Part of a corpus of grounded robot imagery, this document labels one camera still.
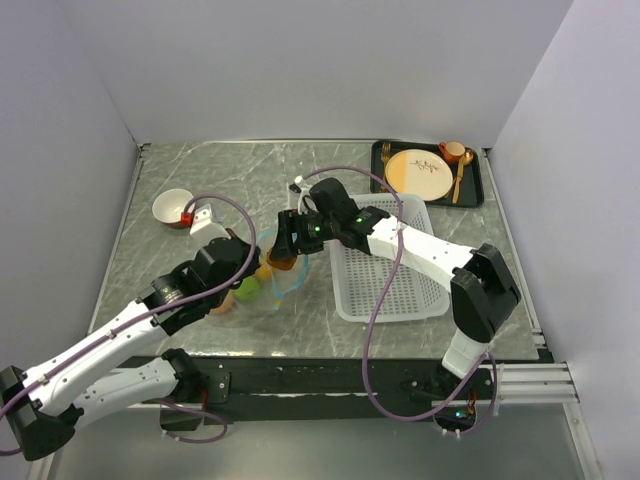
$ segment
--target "red object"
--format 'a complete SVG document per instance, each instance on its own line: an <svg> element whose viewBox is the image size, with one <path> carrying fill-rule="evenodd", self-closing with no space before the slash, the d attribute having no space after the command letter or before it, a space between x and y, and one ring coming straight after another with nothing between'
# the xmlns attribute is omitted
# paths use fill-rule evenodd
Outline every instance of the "red object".
<svg viewBox="0 0 640 480"><path fill-rule="evenodd" d="M193 213L184 213L180 214L180 224L190 227L193 223Z"/></svg>

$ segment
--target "orange cup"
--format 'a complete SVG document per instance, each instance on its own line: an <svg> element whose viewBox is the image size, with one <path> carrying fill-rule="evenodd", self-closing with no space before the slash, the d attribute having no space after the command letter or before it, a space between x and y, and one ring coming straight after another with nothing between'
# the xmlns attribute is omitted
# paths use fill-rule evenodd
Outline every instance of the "orange cup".
<svg viewBox="0 0 640 480"><path fill-rule="evenodd" d="M447 163L457 163L466 150L465 146L460 142L440 142L438 148Z"/></svg>

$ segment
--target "white wall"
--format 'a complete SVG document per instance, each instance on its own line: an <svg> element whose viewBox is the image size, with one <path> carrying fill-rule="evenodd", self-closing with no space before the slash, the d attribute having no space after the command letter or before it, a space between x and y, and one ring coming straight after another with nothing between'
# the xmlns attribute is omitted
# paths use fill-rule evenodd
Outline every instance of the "white wall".
<svg viewBox="0 0 640 480"><path fill-rule="evenodd" d="M86 333L135 155L58 4L0 2L0 368ZM27 469L0 459L1 478Z"/></svg>
<svg viewBox="0 0 640 480"><path fill-rule="evenodd" d="M608 479L640 460L640 3L576 0L491 161Z"/></svg>
<svg viewBox="0 0 640 480"><path fill-rule="evenodd" d="M138 142L492 146L571 0L59 0Z"/></svg>

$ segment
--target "black tray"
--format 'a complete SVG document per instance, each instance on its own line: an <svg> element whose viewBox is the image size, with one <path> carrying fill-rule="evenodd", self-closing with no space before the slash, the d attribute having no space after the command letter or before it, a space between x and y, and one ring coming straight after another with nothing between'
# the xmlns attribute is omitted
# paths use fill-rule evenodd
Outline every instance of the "black tray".
<svg viewBox="0 0 640 480"><path fill-rule="evenodd" d="M375 175L383 178L384 166L382 165L382 144L388 142L391 145L390 155L393 157L396 153L403 150L426 150L427 152L435 153L442 158L438 145L431 143L412 143L412 142L399 142L395 140L378 140L371 146L371 172ZM478 161L478 153L472 150L474 153L473 161L464 169L464 176L460 182L460 195L458 197L458 203L453 202L453 194L450 193L447 198L440 198L438 200L432 200L424 202L427 205L442 205L446 207L456 208L476 208L482 205L484 202L484 190L482 189L482 179L480 178L480 163ZM449 165L453 178L456 178L458 173L458 165ZM375 180L371 180L371 192L379 193L380 185Z"/></svg>

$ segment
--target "table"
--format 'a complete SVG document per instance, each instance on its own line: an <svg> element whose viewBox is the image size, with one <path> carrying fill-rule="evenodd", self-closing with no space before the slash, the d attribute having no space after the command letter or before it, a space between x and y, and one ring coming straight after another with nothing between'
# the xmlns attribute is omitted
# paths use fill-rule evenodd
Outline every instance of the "table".
<svg viewBox="0 0 640 480"><path fill-rule="evenodd" d="M329 165L369 167L370 142L246 142L151 144L142 165L121 235L110 262L91 331L104 325L158 275L193 258L198 245L187 230L171 230L152 216L155 197L170 188L218 192L243 205L257 230L275 228L276 214L289 206L286 186L296 175ZM429 207L434 234L453 243L491 243L516 273L514 252L495 195L489 164L480 157L485 202L477 209ZM369 179L336 172L349 193L368 193ZM214 202L224 225L248 239L248 228L231 207ZM278 311L264 305L239 306L207 316L140 355L184 348L201 356L282 356L356 358L362 354L364 324L349 323L335 312L329 253L311 257L305 284L287 296ZM441 358L455 331L451 309L421 321L376 327L371 356ZM537 360L532 319L522 302L494 338L491 352L500 360Z"/></svg>

